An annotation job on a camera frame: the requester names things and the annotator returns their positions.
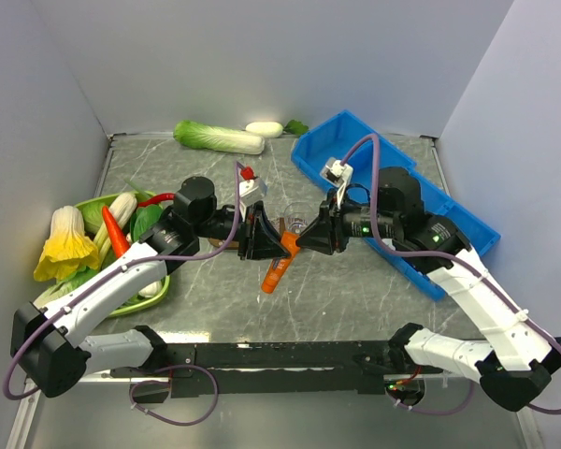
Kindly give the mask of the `orange toothpaste tube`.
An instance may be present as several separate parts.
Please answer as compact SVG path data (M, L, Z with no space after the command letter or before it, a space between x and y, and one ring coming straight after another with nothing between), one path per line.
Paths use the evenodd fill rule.
M300 248L296 244L298 235L296 233L285 231L281 237L282 245L289 251L289 256L286 258L274 259L266 273L266 276L261 284L261 290L266 294L272 294L277 288L282 276L287 268L291 265L295 256L299 253Z

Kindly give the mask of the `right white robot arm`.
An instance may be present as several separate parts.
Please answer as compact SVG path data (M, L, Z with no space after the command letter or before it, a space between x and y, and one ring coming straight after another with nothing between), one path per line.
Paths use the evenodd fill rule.
M299 247L331 255L344 251L351 238L390 240L482 333L481 340L458 340L407 324L389 341L391 365L405 373L428 366L459 374L510 412L529 406L561 368L561 338L532 324L451 219L425 210L420 183L406 169L380 169L367 203L348 196L350 166L329 162L321 175L332 187L301 232Z

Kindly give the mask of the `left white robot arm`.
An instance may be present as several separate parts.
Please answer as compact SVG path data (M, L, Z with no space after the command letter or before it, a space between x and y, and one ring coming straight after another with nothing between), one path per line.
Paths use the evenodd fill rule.
M93 336L98 324L131 296L188 261L205 259L199 240L235 242L243 260L285 256L281 236L266 217L266 184L236 175L235 202L219 208L213 182L191 177L173 195L159 220L121 257L73 292L43 308L32 303L14 314L10 353L48 398L71 389L83 376L133 367L146 376L164 369L166 344L147 326Z

